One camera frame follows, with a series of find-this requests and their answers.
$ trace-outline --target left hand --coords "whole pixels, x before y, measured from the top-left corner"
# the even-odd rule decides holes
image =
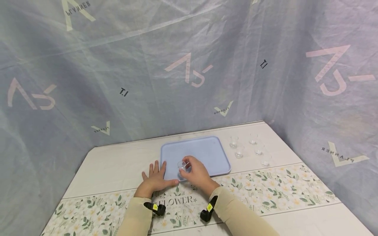
[[[167,187],[178,184],[178,179],[164,180],[164,173],[166,170],[167,162],[163,162],[161,170],[159,171],[159,162],[155,161],[155,167],[150,164],[150,172],[147,177],[145,172],[142,172],[143,182],[136,190],[134,197],[150,198],[155,191],[163,190]]]

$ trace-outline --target right hand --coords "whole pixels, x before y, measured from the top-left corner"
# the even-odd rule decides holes
[[[197,158],[193,156],[186,156],[183,158],[183,161],[187,163],[187,169],[192,167],[192,171],[187,173],[180,169],[180,175],[210,197],[212,192],[219,187],[219,184],[210,178],[205,166],[202,164],[202,162],[197,160]]]

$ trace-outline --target fingers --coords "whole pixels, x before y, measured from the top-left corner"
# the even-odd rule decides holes
[[[153,164],[150,164],[150,173],[148,176],[151,176],[153,174]]]
[[[178,179],[166,180],[166,181],[164,182],[164,184],[165,184],[165,187],[166,187],[166,188],[167,188],[167,187],[170,187],[170,186],[175,186],[175,185],[178,184]]]
[[[161,172],[163,175],[164,175],[164,173],[165,173],[166,166],[167,166],[167,162],[164,161],[163,164],[162,164],[162,166],[161,166],[161,168],[160,168],[160,172]]]
[[[190,177],[190,173],[184,171],[183,169],[179,169],[178,170],[180,172],[180,175],[184,178],[184,179],[188,179]]]
[[[142,172],[142,178],[143,178],[143,181],[145,181],[148,178],[145,172]]]
[[[186,157],[183,158],[183,161],[185,163],[189,163],[186,166],[186,168],[188,168],[188,167],[192,166],[192,164],[191,164],[192,162],[196,162],[198,160],[195,157],[193,157],[193,156],[186,156]]]
[[[155,168],[153,170],[154,173],[158,173],[159,172],[159,162],[156,160],[155,161]]]

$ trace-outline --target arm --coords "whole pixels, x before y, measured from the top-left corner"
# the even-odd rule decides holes
[[[145,202],[151,202],[151,199],[134,197],[130,200],[125,218],[118,229],[118,236],[147,236],[152,211],[143,205]]]
[[[143,182],[130,200],[117,236],[147,236],[151,227],[152,211],[143,204],[151,202],[151,196],[155,191],[178,184],[178,179],[164,180],[166,165],[167,163],[164,162],[159,171],[159,162],[155,161],[155,168],[153,164],[150,164],[148,177],[145,172],[142,172]]]
[[[205,166],[195,157],[186,156],[183,161],[192,167],[190,173],[180,170],[181,176],[201,189],[209,201],[218,195],[214,211],[227,225],[233,236],[279,236],[279,234],[261,217],[237,200],[227,189],[220,187],[209,176]]]
[[[260,216],[237,200],[227,189],[216,188],[210,200],[218,195],[214,211],[227,225],[233,236],[279,236]]]

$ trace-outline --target small glass cup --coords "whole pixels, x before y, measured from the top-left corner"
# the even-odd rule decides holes
[[[231,148],[236,148],[238,139],[239,138],[237,136],[231,136],[231,143],[230,143]]]
[[[241,144],[238,144],[236,147],[236,153],[235,156],[237,158],[242,158],[243,157],[243,152],[244,152],[244,146]]]
[[[259,137],[258,134],[251,133],[249,135],[249,143],[252,144],[252,145],[256,145],[258,143],[258,141],[257,141],[258,137]]]
[[[264,147],[265,147],[265,145],[263,145],[261,143],[259,145],[256,145],[256,147],[255,147],[255,154],[259,156],[259,155],[265,153]]]
[[[185,163],[184,161],[180,161],[180,162],[177,163],[177,167],[178,167],[179,169],[182,169],[182,170],[184,170],[185,172],[187,172],[187,170],[186,170],[186,165],[187,165],[187,164],[189,164],[189,162],[188,162],[188,163]]]
[[[261,165],[264,166],[264,167],[267,167],[267,166],[269,166],[269,163],[270,163],[271,160],[272,160],[272,155],[265,152],[262,155]]]

